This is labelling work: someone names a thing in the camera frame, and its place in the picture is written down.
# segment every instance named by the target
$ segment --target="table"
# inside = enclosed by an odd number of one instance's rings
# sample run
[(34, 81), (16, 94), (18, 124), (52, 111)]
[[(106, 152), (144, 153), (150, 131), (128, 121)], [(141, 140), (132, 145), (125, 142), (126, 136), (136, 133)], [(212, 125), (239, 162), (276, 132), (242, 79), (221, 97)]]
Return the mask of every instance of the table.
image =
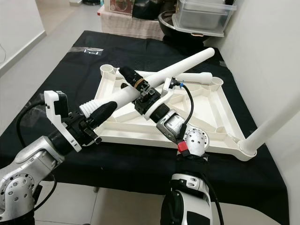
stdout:
[(101, 16), (102, 31), (105, 33), (157, 40), (164, 37), (157, 20), (139, 20), (131, 15), (107, 12), (104, 6), (98, 10), (98, 15)]
[[(68, 52), (50, 76), (30, 99), (44, 90), (62, 90), (67, 94), (70, 111), (94, 98), (101, 75), (99, 67), (129, 66), (143, 71), (159, 71), (186, 58), (176, 48), (154, 39), (138, 39), (85, 31), (75, 47), (104, 49), (101, 55)], [(220, 66), (219, 52), (211, 59), (189, 70), (211, 72), (224, 80), (222, 86), (245, 137), (256, 129), (255, 123), (237, 89), (233, 75)], [(14, 121), (0, 137), (0, 165), (11, 163), (21, 145)], [(26, 143), (54, 130), (42, 108), (24, 118), (21, 132)], [(53, 173), (59, 182), (122, 189), (141, 193), (165, 194), (174, 173), (176, 150), (158, 147), (101, 143), (73, 151)], [(257, 209), (280, 224), (289, 224), (288, 195), (284, 181), (264, 145), (255, 158), (241, 162), (235, 157), (210, 154), (208, 171), (220, 202)]]

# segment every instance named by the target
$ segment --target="white tube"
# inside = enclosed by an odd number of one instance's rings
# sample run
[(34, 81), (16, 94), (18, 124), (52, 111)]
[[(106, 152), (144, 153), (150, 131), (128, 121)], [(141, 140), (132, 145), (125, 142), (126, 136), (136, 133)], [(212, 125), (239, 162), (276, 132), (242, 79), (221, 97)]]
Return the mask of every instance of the white tube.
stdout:
[[(215, 50), (213, 48), (205, 49), (195, 55), (192, 55), (182, 61), (179, 61), (165, 69), (158, 71), (154, 75), (149, 76), (146, 80), (149, 82), (149, 85), (151, 87), (155, 88), (161, 85), (162, 83), (164, 83), (167, 77), (176, 77), (179, 74), (182, 74), (188, 69), (212, 57), (214, 54), (215, 54)], [(92, 101), (89, 101), (81, 105), (79, 108), (82, 111), (82, 113), (85, 115), (85, 117), (88, 118), (97, 108), (99, 108), (101, 105), (107, 102), (110, 101), (116, 102), (118, 104), (117, 109), (120, 109), (121, 107), (127, 105), (128, 103), (136, 100), (139, 96), (140, 96), (140, 92), (137, 89), (131, 86), (127, 86), (113, 93), (109, 98), (101, 99), (101, 100), (94, 99)]]
[(292, 97), (287, 104), (273, 116), (269, 117), (246, 140), (239, 141), (240, 149), (253, 156), (256, 150), (272, 137), (284, 124), (300, 111), (300, 92)]
[[(151, 75), (156, 75), (157, 72), (145, 72), (145, 71), (138, 71), (136, 72), (141, 75), (143, 78), (147, 78)], [(122, 74), (117, 71), (116, 72), (117, 78), (123, 78)], [(212, 74), (209, 72), (202, 72), (202, 73), (182, 73), (176, 77), (178, 81), (185, 81), (185, 82), (195, 82), (201, 84), (210, 84), (212, 81)]]

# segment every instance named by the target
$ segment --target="floor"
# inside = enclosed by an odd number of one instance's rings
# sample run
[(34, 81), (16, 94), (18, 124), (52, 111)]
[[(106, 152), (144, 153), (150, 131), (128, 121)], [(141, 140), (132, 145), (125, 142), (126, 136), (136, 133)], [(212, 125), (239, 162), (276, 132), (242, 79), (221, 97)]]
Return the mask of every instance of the floor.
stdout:
[[(101, 32), (98, 7), (69, 8), (65, 0), (37, 0), (47, 37), (0, 78), (0, 134), (54, 70), (84, 30)], [(52, 188), (44, 186), (39, 202)], [(163, 196), (59, 183), (51, 198), (36, 211), (37, 225), (158, 225)], [(225, 224), (277, 225), (264, 214), (221, 204)], [(213, 205), (214, 225), (218, 215)]]

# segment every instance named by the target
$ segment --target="white wall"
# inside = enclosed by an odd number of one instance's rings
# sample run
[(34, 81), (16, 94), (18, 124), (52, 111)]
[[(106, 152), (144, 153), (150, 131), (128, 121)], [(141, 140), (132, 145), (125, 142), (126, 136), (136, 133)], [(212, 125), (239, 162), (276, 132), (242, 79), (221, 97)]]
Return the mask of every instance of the white wall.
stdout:
[[(300, 92), (300, 1), (236, 0), (217, 46), (256, 124)], [(300, 221), (300, 113), (267, 146), (285, 180), (290, 221)]]
[[(20, 59), (33, 47), (32, 43), (44, 36), (35, 0), (0, 0), (0, 44), (6, 51), (5, 62), (0, 63), (0, 76), (12, 66), (10, 62), (18, 53), (21, 53), (17, 56)], [(0, 48), (0, 62), (3, 58), (4, 52)]]

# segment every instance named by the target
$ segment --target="white cloth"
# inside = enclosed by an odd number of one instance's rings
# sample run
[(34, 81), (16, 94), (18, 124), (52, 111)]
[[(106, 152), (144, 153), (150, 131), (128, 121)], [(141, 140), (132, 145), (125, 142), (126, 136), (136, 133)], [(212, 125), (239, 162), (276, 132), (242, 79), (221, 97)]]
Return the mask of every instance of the white cloth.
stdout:
[(132, 18), (131, 15), (107, 12), (104, 6), (98, 10), (98, 14), (101, 16), (104, 33), (157, 40), (162, 40), (164, 37), (158, 21), (139, 20)]

